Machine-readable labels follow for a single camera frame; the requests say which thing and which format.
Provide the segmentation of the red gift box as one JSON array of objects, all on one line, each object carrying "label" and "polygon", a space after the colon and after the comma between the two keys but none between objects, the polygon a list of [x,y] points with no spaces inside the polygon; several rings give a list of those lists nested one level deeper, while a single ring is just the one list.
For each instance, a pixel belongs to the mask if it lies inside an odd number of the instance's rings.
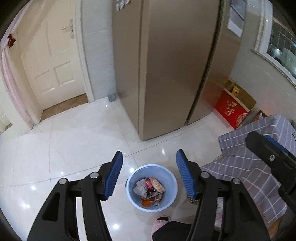
[{"label": "red gift box", "polygon": [[234,129],[237,129],[249,114],[249,109],[226,89],[222,91],[215,109]]}]

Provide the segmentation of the cardboard boxes by wall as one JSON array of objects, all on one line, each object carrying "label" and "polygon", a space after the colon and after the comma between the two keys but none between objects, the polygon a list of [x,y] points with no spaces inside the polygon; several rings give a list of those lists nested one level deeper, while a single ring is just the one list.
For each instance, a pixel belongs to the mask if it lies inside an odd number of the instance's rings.
[{"label": "cardboard boxes by wall", "polygon": [[225,89],[237,97],[249,110],[255,106],[255,99],[231,78],[228,79]]}]

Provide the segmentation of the gold double-door refrigerator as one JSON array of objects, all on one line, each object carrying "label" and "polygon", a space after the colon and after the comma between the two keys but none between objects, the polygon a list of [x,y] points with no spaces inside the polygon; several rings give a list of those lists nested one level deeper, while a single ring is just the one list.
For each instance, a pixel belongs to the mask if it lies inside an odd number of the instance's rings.
[{"label": "gold double-door refrigerator", "polygon": [[116,88],[144,141],[207,116],[242,37],[227,28],[230,1],[114,1]]}]

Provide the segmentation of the white panel door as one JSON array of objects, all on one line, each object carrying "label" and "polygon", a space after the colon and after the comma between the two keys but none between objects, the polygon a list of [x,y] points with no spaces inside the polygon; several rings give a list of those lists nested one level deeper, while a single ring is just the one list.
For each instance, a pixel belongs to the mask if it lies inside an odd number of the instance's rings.
[{"label": "white panel door", "polygon": [[31,1],[16,29],[24,70],[42,109],[85,93],[74,1]]}]

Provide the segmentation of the pink lace curtain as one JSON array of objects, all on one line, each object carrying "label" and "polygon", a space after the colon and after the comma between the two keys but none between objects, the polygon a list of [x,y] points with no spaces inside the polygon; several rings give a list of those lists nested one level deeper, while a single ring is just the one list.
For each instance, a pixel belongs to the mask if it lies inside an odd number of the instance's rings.
[{"label": "pink lace curtain", "polygon": [[9,65],[7,49],[3,49],[1,52],[1,72],[4,79],[4,85],[14,107],[18,111],[18,114],[22,117],[23,121],[25,121],[28,124],[30,121],[30,115],[27,112],[26,105],[23,101],[23,97],[15,81],[11,67]]}]

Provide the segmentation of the pink slipper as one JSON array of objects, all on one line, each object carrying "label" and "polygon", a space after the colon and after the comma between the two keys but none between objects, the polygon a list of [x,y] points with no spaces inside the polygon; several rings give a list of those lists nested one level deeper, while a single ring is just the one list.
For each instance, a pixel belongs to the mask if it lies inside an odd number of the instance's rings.
[{"label": "pink slipper", "polygon": [[161,216],[157,218],[152,224],[152,231],[151,231],[151,241],[153,241],[152,235],[159,230],[162,226],[170,222],[170,217],[168,216]]}]

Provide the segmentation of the trash inside bin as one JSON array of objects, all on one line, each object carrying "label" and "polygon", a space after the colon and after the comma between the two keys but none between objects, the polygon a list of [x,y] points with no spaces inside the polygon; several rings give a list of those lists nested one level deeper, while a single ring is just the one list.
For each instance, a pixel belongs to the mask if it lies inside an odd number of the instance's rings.
[{"label": "trash inside bin", "polygon": [[133,192],[140,198],[143,207],[158,206],[166,192],[164,186],[155,177],[139,180]]}]

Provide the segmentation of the window with white frame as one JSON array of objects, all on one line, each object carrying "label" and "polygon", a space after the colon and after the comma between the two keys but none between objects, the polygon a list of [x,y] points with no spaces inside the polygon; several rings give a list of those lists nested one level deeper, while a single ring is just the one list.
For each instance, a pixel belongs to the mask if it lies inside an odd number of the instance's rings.
[{"label": "window with white frame", "polygon": [[295,86],[295,36],[273,18],[272,11],[264,11],[260,17],[253,51]]}]

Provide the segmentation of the light blue trash bin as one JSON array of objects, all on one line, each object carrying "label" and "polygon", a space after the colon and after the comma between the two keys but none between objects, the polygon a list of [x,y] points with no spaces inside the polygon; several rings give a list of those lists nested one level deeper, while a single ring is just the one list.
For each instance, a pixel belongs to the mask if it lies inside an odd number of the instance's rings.
[{"label": "light blue trash bin", "polygon": [[[144,207],[141,204],[140,197],[133,191],[138,181],[148,177],[155,177],[165,189],[160,204],[154,207]],[[173,204],[178,193],[175,175],[169,169],[157,164],[147,164],[138,167],[126,180],[125,187],[130,202],[134,207],[144,212],[160,212],[167,209]]]}]

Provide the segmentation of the small grey floor object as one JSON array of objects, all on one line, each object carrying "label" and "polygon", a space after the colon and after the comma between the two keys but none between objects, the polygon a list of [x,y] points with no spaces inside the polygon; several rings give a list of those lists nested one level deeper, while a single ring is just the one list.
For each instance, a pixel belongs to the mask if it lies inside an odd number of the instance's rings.
[{"label": "small grey floor object", "polygon": [[108,95],[108,101],[109,102],[114,102],[116,100],[116,94],[112,93]]}]

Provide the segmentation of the papers on refrigerator door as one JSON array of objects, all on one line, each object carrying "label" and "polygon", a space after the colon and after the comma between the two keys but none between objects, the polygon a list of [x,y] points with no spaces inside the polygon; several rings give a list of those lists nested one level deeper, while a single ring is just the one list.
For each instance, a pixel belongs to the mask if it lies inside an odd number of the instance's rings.
[{"label": "papers on refrigerator door", "polygon": [[227,28],[238,37],[242,37],[246,16],[247,2],[245,0],[230,1],[229,20]]}]

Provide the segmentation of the purple checked tablecloth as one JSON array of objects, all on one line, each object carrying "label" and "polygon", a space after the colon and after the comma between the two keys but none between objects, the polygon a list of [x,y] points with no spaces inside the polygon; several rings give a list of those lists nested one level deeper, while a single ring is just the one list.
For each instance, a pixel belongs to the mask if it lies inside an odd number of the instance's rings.
[{"label": "purple checked tablecloth", "polygon": [[287,205],[278,194],[280,183],[273,177],[270,168],[246,147],[246,136],[252,131],[270,136],[295,154],[295,129],[286,118],[275,114],[221,135],[218,142],[222,155],[201,169],[225,181],[239,178],[261,212],[266,226],[270,226],[285,214]]}]

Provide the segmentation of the person's black trouser leg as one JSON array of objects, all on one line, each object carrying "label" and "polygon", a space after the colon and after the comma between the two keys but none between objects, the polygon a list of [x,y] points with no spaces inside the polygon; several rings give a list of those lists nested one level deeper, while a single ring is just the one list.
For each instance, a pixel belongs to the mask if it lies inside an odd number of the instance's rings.
[{"label": "person's black trouser leg", "polygon": [[159,230],[157,230],[153,235],[153,240],[157,241],[182,241],[187,240],[188,234],[190,232],[192,225],[187,223],[181,223],[178,221],[170,221]]}]

